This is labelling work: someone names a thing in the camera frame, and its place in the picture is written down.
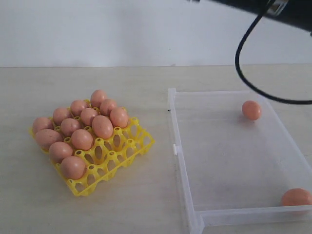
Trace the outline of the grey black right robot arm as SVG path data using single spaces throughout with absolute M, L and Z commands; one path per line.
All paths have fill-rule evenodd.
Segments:
M 267 8 L 265 17 L 308 32 L 312 31 L 311 0 L 215 0 L 215 2 L 257 15 Z

